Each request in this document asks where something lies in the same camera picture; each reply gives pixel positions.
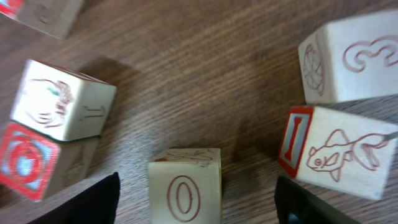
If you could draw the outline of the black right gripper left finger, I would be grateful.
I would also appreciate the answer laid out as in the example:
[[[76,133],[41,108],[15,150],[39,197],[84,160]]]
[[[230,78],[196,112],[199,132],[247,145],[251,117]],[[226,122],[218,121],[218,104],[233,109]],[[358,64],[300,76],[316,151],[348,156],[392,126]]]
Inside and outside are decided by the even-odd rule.
[[[114,224],[120,189],[115,172],[29,224]]]

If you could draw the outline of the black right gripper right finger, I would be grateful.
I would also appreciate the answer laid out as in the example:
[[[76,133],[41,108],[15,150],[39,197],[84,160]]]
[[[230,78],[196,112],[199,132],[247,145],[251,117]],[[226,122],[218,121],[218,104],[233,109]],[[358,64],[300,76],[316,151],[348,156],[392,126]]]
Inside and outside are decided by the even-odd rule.
[[[359,224],[287,177],[278,177],[274,202],[280,224]]]

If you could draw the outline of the block red letter U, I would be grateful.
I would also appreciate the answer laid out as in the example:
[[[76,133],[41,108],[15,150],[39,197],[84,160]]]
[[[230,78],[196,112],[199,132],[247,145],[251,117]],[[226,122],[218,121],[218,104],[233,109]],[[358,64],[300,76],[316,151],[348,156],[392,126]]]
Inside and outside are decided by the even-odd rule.
[[[219,148],[167,149],[148,164],[152,224],[222,222]]]

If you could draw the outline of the white block green letter I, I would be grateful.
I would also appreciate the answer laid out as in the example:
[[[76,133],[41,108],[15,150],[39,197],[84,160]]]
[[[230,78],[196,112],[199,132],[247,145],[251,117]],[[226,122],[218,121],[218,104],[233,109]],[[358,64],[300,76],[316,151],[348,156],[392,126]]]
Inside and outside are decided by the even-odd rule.
[[[379,200],[396,146],[396,124],[319,106],[294,106],[278,160],[299,181]]]

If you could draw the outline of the block red letter O top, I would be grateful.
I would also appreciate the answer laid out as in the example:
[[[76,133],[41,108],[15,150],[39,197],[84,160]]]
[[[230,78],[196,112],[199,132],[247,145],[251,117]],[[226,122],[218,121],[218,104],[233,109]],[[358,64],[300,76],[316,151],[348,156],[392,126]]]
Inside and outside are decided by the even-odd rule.
[[[99,140],[56,141],[10,122],[1,143],[1,183],[39,202],[86,177]]]

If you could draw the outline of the white block teal side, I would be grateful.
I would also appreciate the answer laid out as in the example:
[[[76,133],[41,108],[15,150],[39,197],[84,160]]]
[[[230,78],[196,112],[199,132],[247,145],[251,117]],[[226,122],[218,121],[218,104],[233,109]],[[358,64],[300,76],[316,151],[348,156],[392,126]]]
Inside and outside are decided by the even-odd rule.
[[[84,73],[29,59],[10,118],[59,141],[99,136],[116,91]]]

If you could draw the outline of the block red letter A top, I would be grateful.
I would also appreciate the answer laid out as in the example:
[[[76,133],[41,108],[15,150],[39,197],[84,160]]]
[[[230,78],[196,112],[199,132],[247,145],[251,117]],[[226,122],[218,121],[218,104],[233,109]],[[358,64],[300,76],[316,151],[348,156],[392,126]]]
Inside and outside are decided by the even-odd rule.
[[[397,10],[331,21],[298,47],[305,101],[397,94]]]

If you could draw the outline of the block red digit six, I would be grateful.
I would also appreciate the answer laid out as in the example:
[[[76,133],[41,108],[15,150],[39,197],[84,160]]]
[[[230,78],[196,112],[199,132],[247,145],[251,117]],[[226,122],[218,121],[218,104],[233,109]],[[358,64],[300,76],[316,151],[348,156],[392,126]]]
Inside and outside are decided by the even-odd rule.
[[[84,0],[1,0],[1,14],[57,39],[64,39]]]

